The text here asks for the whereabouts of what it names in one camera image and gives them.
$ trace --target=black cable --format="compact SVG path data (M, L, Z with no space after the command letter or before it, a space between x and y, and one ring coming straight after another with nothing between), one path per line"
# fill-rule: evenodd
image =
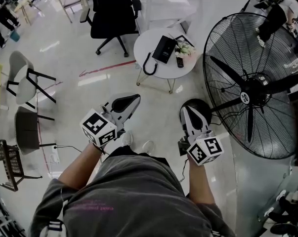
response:
M185 167L186 167L186 163L187 163L188 159L185 160L185 163L184 163L184 167L183 167L183 172L182 172L182 175L183 175L183 178L179 181L180 183L183 182L185 180L185 176L184 176L184 171L185 171Z
M81 152L81 150L78 150L76 147L73 147L73 146L63 146L63 145L60 145L60 146L54 146L54 148L74 148L77 151Z
M158 67L158 63L156 62L155 65L154 65L154 70L153 70L153 72L152 72L152 73L148 73L148 72L146 72L146 70L145 70L145 65L147 64L147 62L148 62L148 60L149 60L149 58L150 58L150 55L151 55L151 53L148 53L148 56L147 56L147 58L145 59L144 64L143 64L143 72L144 72L147 76L154 75L155 72L156 72L156 70L157 70L157 67Z
M230 112L230 113L227 113L227 114L225 114L225 115L222 117L222 121L221 121L220 124L213 123L213 122L212 122L211 124L221 125L227 118L234 117L234 116L239 116L239 115L243 114L246 110L247 110L247 107L243 108L240 112ZM230 115L230 116L225 117L226 115L231 114L231 113L238 113L238 114L233 114L233 115Z

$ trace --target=sneaker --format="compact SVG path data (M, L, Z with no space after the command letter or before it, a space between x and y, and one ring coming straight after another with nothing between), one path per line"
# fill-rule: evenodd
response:
M122 146L129 146L132 145L132 134L130 132L125 132L121 138Z
M265 47L265 42L261 40L261 38L259 36L257 36L257 40L258 40L258 43L261 47Z
M154 150L154 142L151 141L151 140L148 140L142 146L142 153L146 153L148 155L151 155L153 150Z
M284 197L286 194L286 190L282 190L280 194L276 197L276 201L279 201L282 197Z

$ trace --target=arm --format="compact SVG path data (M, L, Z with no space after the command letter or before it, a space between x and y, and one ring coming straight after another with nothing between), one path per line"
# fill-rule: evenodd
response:
M292 12L291 9L288 10L287 17L288 17L287 24L288 24L288 25L292 25L292 23L293 23L293 18L294 18L294 13Z
M84 151L68 166L58 180L73 189L83 188L97 165L102 152L93 143L89 143Z
M212 191L210 190L205 167L197 166L189 156L189 198L195 204L214 204Z

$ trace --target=table leg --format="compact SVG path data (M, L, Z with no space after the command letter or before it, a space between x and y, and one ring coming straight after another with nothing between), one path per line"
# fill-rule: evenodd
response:
M137 86L139 86L141 82L144 82L144 80L146 80L149 77L147 75L144 75L142 78L140 78L141 72L142 72L142 69L140 69L140 73L139 73L139 76L138 76L138 79L137 79L137 83L136 83Z
M24 11L24 15L25 15L25 17L27 18L29 25L31 25L31 22L30 22L30 20L29 20L29 17L28 17L28 14L27 14L26 10L25 10L25 7L22 6L21 9Z
M21 12L22 12L22 14L24 15L24 19L25 19L25 21L26 21L26 24L28 24L28 21L27 21L27 18L26 18L25 12L24 12L24 10L22 9L22 7L21 7Z
M175 81L176 81L176 79L174 79L174 81L173 81L173 85L172 85L172 86L171 86L171 84L170 84L169 79L167 79L167 80L168 80L168 84L169 84L169 87L170 87L169 94L172 94L172 93L173 93L173 90L174 90L174 85L175 85Z

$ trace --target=gray t-shirt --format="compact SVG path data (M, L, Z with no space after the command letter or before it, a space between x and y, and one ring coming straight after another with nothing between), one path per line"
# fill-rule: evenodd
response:
M210 237L212 230L234 237L215 204L186 198L172 170L143 156L106 159L81 190L53 179L36 209L30 237L40 236L64 207L69 237Z

